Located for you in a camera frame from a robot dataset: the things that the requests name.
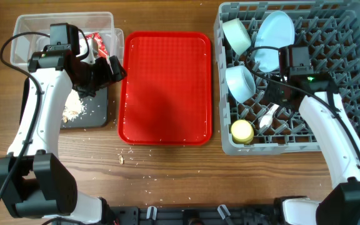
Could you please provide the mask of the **white plastic spoon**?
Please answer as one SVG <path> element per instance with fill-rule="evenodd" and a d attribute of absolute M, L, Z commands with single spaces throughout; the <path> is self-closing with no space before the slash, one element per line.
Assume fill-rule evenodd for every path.
<path fill-rule="evenodd" d="M 270 126 L 272 124 L 274 113 L 277 111 L 278 108 L 279 108 L 278 104 L 273 104 L 270 107 L 269 111 L 258 119 L 260 128 L 263 128 L 265 126 Z"/>

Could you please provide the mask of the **white napkin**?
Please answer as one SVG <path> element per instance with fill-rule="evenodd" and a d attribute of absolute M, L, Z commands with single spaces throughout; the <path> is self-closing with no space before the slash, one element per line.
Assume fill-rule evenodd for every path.
<path fill-rule="evenodd" d="M 36 41 L 36 46 L 34 47 L 35 51 L 42 51 L 46 45 L 49 44 L 49 39 L 46 37 L 40 37 L 38 41 Z M 94 64 L 96 60 L 97 53 L 94 48 L 97 46 L 96 42 L 92 39 L 84 39 L 84 36 L 79 33 L 79 46 L 80 46 L 80 54 L 78 56 L 82 56 L 87 53 L 87 46 L 89 47 L 89 54 L 82 61 L 89 64 Z"/>

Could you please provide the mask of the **red snack wrapper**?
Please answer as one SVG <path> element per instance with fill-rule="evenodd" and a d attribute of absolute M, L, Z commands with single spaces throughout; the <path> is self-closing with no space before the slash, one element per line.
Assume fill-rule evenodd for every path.
<path fill-rule="evenodd" d="M 98 32 L 86 35 L 86 39 L 91 40 L 92 51 L 96 58 L 108 58 L 108 50 L 106 49 L 102 36 Z"/>

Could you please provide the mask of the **food scraps and rice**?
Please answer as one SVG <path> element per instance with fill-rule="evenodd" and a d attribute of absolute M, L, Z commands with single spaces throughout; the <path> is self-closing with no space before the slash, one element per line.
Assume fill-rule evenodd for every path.
<path fill-rule="evenodd" d="M 79 97 L 79 94 L 72 90 L 67 97 L 64 105 L 64 111 L 62 114 L 62 121 L 67 123 L 74 121 L 78 117 L 82 116 L 86 112 L 86 105 L 83 100 Z"/>

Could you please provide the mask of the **light blue bowl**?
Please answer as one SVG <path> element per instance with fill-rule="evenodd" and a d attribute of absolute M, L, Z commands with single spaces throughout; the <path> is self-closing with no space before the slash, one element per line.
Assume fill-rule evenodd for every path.
<path fill-rule="evenodd" d="M 237 102 L 244 103 L 254 96 L 256 92 L 254 77 L 245 66 L 227 68 L 225 78 L 230 93 Z"/>

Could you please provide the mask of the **yellow plastic cup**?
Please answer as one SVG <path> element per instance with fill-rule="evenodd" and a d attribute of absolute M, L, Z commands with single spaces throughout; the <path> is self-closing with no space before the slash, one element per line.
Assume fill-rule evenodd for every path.
<path fill-rule="evenodd" d="M 239 119 L 231 125 L 232 140 L 237 144 L 249 144 L 254 137 L 250 122 Z"/>

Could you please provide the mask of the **light blue plate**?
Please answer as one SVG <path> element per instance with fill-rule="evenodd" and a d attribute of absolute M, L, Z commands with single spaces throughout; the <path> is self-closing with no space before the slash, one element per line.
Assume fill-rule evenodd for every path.
<path fill-rule="evenodd" d="M 295 28 L 292 19 L 283 11 L 272 12 L 262 23 L 257 33 L 254 47 L 282 48 L 294 44 Z M 278 51 L 258 49 L 254 60 L 259 63 L 259 70 L 264 73 L 279 68 Z"/>

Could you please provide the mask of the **pale green bowl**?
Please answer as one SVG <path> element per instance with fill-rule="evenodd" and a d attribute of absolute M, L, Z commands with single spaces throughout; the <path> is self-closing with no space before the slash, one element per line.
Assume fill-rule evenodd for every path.
<path fill-rule="evenodd" d="M 224 22 L 222 25 L 224 35 L 237 55 L 242 55 L 251 47 L 249 34 L 239 18 Z"/>

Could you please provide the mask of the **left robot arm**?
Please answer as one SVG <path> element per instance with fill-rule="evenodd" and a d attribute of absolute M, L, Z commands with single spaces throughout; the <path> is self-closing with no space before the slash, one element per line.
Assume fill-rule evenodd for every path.
<path fill-rule="evenodd" d="M 0 204 L 14 218 L 46 218 L 49 223 L 118 224 L 101 197 L 78 190 L 58 158 L 64 106 L 71 91 L 94 97 L 126 77 L 116 56 L 86 62 L 84 33 L 68 23 L 52 24 L 49 44 L 27 62 L 27 98 L 14 141 L 0 157 Z"/>

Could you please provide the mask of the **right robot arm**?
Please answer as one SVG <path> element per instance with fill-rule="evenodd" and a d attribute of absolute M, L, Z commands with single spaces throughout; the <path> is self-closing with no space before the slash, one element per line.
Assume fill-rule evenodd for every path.
<path fill-rule="evenodd" d="M 321 202 L 307 197 L 282 200 L 286 224 L 360 224 L 360 138 L 328 72 L 314 72 L 308 49 L 275 48 L 280 76 L 270 79 L 269 100 L 298 111 L 319 144 L 332 191 Z"/>

